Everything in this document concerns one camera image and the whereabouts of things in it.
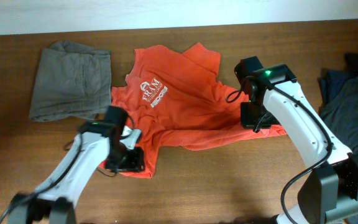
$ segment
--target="wooden table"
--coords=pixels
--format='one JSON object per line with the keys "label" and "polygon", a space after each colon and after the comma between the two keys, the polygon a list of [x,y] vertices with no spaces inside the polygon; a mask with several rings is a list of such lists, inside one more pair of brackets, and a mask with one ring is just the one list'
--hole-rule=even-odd
{"label": "wooden table", "polygon": [[[178,29],[118,30],[0,36],[0,214],[19,190],[32,191],[65,155],[83,121],[28,120],[42,48],[72,40],[111,49],[114,86],[134,64],[134,49],[162,44],[182,52],[197,42],[222,55],[218,79],[239,87],[233,68],[257,55],[265,65],[286,63],[315,110],[322,68],[342,70],[344,53],[358,52],[358,21],[294,22]],[[95,173],[76,208],[79,222],[218,223],[282,212],[280,192],[304,169],[288,136],[241,141],[192,152],[163,147],[152,179]],[[297,182],[287,194],[296,203]]]}

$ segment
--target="white logo on shirt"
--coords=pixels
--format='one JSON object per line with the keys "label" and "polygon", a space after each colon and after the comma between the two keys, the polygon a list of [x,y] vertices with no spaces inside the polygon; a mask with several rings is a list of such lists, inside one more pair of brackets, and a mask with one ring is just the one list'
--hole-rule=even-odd
{"label": "white logo on shirt", "polygon": [[[153,78],[151,83],[142,82],[142,84],[140,84],[140,89],[143,91],[142,100],[150,102],[157,95],[157,93],[161,90],[162,86],[163,86],[162,83],[155,78]],[[165,86],[163,88],[163,90],[161,90],[158,97],[156,97],[156,99],[153,101],[153,103],[150,104],[150,106],[151,107],[156,106],[161,101],[162,97],[164,96],[164,94],[167,91],[168,91],[168,88]]]}

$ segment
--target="white wall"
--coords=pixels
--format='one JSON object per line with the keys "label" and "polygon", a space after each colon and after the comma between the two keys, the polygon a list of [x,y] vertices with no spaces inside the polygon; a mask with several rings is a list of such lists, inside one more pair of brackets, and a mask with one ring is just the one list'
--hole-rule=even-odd
{"label": "white wall", "polygon": [[0,0],[0,34],[358,18],[358,0]]}

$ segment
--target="orange-red t-shirt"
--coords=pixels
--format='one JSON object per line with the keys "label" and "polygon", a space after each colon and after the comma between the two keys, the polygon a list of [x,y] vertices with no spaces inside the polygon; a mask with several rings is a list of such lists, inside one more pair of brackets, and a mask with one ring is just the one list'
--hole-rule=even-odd
{"label": "orange-red t-shirt", "polygon": [[162,45],[135,50],[135,65],[127,86],[113,87],[112,105],[124,108],[142,130],[145,170],[121,173],[151,178],[160,146],[210,149],[238,140],[286,134],[281,126],[254,133],[240,124],[242,95],[234,103],[226,97],[235,89],[216,81],[221,56],[200,43],[182,54]]}

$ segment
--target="folded gray cloth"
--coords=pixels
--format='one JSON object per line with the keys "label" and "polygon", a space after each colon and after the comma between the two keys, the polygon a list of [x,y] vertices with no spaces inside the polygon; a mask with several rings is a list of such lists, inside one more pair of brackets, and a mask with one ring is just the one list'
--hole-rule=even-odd
{"label": "folded gray cloth", "polygon": [[110,50],[58,41],[42,50],[29,118],[94,119],[111,105]]}

